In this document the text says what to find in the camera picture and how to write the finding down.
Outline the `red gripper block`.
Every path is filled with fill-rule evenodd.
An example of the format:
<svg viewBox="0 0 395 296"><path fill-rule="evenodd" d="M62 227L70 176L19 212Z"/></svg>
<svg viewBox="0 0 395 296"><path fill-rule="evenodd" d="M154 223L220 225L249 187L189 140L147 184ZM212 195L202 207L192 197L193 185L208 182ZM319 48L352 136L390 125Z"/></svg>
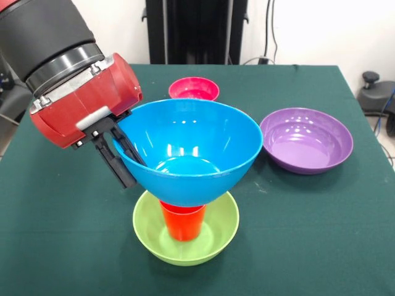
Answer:
<svg viewBox="0 0 395 296"><path fill-rule="evenodd" d="M44 137L66 148L85 138L84 130L100 119L111 114L120 116L142 100L142 89L134 71L119 54L113 54L36 99L30 118ZM111 133L125 155L146 166L118 125L111 128ZM94 138L94 145L123 188L137 184L103 135Z"/></svg>

